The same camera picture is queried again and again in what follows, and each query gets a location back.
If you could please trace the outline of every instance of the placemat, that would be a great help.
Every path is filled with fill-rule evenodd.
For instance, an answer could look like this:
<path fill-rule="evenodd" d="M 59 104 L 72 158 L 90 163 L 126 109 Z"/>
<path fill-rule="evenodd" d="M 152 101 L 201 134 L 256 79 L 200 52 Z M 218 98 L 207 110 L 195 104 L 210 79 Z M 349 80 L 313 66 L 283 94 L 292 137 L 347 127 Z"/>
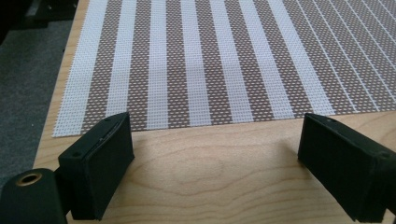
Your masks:
<path fill-rule="evenodd" d="M 392 0 L 91 0 L 53 136 L 396 109 Z"/>

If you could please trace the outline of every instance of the wood grain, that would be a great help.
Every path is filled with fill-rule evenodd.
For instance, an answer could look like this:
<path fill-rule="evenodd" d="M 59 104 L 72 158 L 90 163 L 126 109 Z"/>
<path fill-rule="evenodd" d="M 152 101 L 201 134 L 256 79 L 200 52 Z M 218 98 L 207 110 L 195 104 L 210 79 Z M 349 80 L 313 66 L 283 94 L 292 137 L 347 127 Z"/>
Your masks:
<path fill-rule="evenodd" d="M 79 1 L 35 168 L 56 169 L 59 154 L 78 139 L 51 134 L 87 5 Z M 396 151 L 396 112 L 334 118 Z M 132 133 L 136 159 L 101 223 L 352 223 L 297 162 L 302 124 L 289 119 Z M 384 223 L 393 218 L 387 212 Z"/>

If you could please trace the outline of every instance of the wooden tabletop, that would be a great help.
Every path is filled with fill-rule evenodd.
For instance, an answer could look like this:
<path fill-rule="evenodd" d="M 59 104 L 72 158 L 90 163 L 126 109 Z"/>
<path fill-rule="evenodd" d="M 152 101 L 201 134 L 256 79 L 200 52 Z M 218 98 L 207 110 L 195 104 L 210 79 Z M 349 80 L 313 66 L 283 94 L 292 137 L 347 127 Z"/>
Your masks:
<path fill-rule="evenodd" d="M 51 135 L 87 6 L 79 1 L 35 168 L 56 169 L 78 139 Z M 333 118 L 396 151 L 396 112 Z M 132 133 L 136 158 L 100 223 L 353 223 L 297 162 L 302 125 L 287 119 Z M 384 223 L 393 219 L 387 211 Z"/>

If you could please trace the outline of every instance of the wooden table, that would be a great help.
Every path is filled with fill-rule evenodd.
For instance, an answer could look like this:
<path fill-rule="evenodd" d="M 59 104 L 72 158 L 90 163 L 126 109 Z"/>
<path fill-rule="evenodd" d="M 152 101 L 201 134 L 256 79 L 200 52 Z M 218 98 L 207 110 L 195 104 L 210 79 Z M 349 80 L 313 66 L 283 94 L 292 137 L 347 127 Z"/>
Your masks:
<path fill-rule="evenodd" d="M 88 1 L 80 0 L 35 159 L 52 170 L 78 137 L 52 138 Z M 336 116 L 396 151 L 396 112 Z M 133 133 L 135 160 L 100 223 L 352 223 L 297 162 L 302 119 Z M 394 215 L 387 212 L 384 223 Z M 98 223 L 74 221 L 69 223 Z"/>

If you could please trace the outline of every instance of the carpeted floor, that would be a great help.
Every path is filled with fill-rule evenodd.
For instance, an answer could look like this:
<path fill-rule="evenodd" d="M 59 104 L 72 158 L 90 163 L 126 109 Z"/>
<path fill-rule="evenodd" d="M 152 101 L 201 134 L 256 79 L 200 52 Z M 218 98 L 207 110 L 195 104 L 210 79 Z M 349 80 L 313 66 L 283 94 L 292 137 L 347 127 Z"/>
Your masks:
<path fill-rule="evenodd" d="M 32 169 L 71 25 L 10 31 L 0 45 L 0 189 Z"/>

